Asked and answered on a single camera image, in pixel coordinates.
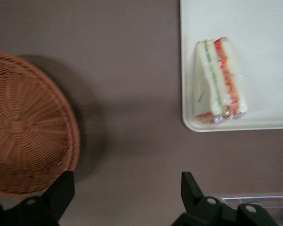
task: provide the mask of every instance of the white tray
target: white tray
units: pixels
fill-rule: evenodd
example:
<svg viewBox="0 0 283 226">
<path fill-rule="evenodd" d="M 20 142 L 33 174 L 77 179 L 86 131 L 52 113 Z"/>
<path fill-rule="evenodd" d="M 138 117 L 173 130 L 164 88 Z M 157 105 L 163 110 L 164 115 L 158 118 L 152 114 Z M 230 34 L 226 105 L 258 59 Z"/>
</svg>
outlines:
<svg viewBox="0 0 283 226">
<path fill-rule="evenodd" d="M 226 36 L 242 71 L 248 112 L 239 120 L 194 120 L 192 84 L 198 41 Z M 181 0 L 183 121 L 198 132 L 283 129 L 283 0 Z"/>
</svg>

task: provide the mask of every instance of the brown table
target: brown table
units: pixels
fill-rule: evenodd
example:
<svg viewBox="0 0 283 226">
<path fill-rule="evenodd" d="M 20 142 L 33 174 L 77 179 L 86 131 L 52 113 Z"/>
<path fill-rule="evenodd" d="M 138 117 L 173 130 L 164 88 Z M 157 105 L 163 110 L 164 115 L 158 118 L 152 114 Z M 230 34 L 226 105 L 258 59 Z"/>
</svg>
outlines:
<svg viewBox="0 0 283 226">
<path fill-rule="evenodd" d="M 0 1 L 0 51 L 42 68 L 80 113 L 61 225 L 170 225 L 184 211 L 182 171 L 204 192 L 283 192 L 283 130 L 184 126 L 179 15 L 178 0 Z"/>
</svg>

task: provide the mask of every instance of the woven basket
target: woven basket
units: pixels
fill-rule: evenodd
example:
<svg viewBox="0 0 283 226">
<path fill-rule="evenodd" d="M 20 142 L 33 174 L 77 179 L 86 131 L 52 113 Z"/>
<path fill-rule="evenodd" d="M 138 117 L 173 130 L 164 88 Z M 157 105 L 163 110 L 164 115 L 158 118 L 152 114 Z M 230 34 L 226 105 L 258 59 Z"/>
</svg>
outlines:
<svg viewBox="0 0 283 226">
<path fill-rule="evenodd" d="M 80 152 L 73 110 L 56 84 L 29 62 L 0 53 L 0 194 L 46 190 Z"/>
</svg>

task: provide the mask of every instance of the bread slice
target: bread slice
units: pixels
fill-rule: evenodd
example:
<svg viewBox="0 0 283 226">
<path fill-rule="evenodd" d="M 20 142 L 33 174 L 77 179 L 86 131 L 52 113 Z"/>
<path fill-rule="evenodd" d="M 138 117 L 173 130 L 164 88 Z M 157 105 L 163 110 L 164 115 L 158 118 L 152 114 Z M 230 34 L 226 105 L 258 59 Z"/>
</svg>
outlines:
<svg viewBox="0 0 283 226">
<path fill-rule="evenodd" d="M 226 37 L 197 43 L 194 115 L 202 123 L 239 119 L 247 112 L 240 75 Z"/>
</svg>

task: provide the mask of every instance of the black clamp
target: black clamp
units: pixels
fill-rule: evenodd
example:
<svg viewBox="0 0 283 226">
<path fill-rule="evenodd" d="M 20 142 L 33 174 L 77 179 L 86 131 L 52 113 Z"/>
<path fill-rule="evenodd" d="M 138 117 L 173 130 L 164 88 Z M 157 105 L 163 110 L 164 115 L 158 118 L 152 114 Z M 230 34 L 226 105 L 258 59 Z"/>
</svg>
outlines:
<svg viewBox="0 0 283 226">
<path fill-rule="evenodd" d="M 241 204 L 234 210 L 215 197 L 205 197 L 190 172 L 182 173 L 181 197 L 186 213 L 173 226 L 278 226 L 259 205 Z"/>
<path fill-rule="evenodd" d="M 58 226 L 74 195 L 74 174 L 66 171 L 42 196 L 24 199 L 9 210 L 0 205 L 0 226 Z"/>
</svg>

